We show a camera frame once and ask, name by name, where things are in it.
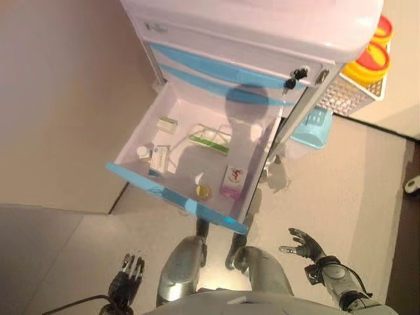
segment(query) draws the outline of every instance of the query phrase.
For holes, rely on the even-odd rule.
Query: keyhole lock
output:
[[[306,68],[296,69],[295,71],[293,71],[293,73],[291,74],[291,78],[284,83],[283,94],[287,94],[289,90],[293,90],[296,86],[296,82],[307,76],[308,69]]]

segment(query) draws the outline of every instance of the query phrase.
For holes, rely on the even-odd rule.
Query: cart drawer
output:
[[[252,65],[262,73],[282,79],[289,79],[295,69],[308,68],[308,77],[302,79],[301,83],[311,86],[315,84],[323,67],[321,62],[309,58],[292,56],[240,39],[227,38],[223,34],[193,30],[166,22],[164,17],[148,14],[147,8],[140,9],[136,5],[129,5],[126,11],[142,41],[169,45],[238,66]]]
[[[279,77],[180,51],[169,46],[148,44],[152,48],[165,79],[169,80],[167,75],[169,67],[229,88],[236,87],[250,93],[261,94],[284,107],[283,117],[290,114],[306,89],[305,85],[298,83],[293,90],[285,94],[285,80]]]
[[[107,164],[107,168],[149,194],[189,213],[238,233],[246,233],[247,227],[242,222],[282,113],[281,106],[261,102],[261,99],[253,102],[249,94],[235,88],[225,94],[215,94],[174,78],[165,84],[117,159]],[[173,134],[157,128],[161,117],[178,122]],[[191,142],[188,135],[197,124],[231,135],[228,153],[221,154]],[[161,176],[150,173],[150,162],[137,156],[139,146],[169,146],[167,171]],[[238,199],[220,193],[228,165],[247,169]],[[211,188],[208,200],[197,197],[197,184]]]

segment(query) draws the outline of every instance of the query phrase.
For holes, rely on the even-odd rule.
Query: open drawer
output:
[[[183,82],[166,83],[115,162],[107,164],[107,168],[189,213],[246,233],[242,222],[280,124],[282,107],[248,102],[244,95],[237,89],[221,96]],[[178,122],[173,134],[157,128],[162,117]],[[231,135],[227,154],[194,144],[189,134],[197,124]],[[150,175],[150,162],[137,156],[139,146],[170,146],[167,171],[161,177]],[[228,165],[247,169],[237,199],[220,191]],[[208,200],[198,198],[197,184],[211,188]]]

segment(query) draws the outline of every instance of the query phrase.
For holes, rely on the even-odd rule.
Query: drawer front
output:
[[[245,91],[239,93],[238,101],[267,102],[271,105],[283,106],[283,117],[287,117],[294,105],[299,101],[306,87],[302,84],[284,94],[284,80],[241,68],[235,65],[211,60],[189,52],[173,49],[168,46],[149,43],[152,52],[159,62],[161,72],[166,80],[177,77],[189,84],[226,96],[228,90],[235,88]]]
[[[297,58],[252,43],[224,38],[222,34],[202,33],[143,17],[135,10],[129,10],[127,13],[137,35],[143,41],[169,45],[237,66],[252,65],[254,70],[263,74],[288,79],[294,70],[308,68],[308,77],[301,80],[301,83],[312,86],[323,66],[310,59]]]
[[[145,190],[154,197],[172,203],[173,205],[176,205],[177,207],[180,207],[197,217],[206,219],[213,224],[224,226],[225,228],[229,228],[240,234],[246,234],[248,231],[248,227],[237,220],[234,220],[229,216],[222,215],[221,213],[210,209],[206,205],[183,196],[170,188],[166,188],[164,185],[158,184],[157,182],[131,171],[124,166],[115,163],[108,163],[106,168],[129,181],[136,187]]]

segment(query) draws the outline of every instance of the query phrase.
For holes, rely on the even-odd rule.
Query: beige wall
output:
[[[419,0],[385,0],[383,12],[395,31],[385,99],[362,108],[352,117],[420,140]]]
[[[0,1],[0,203],[108,212],[107,170],[154,99],[118,0]]]

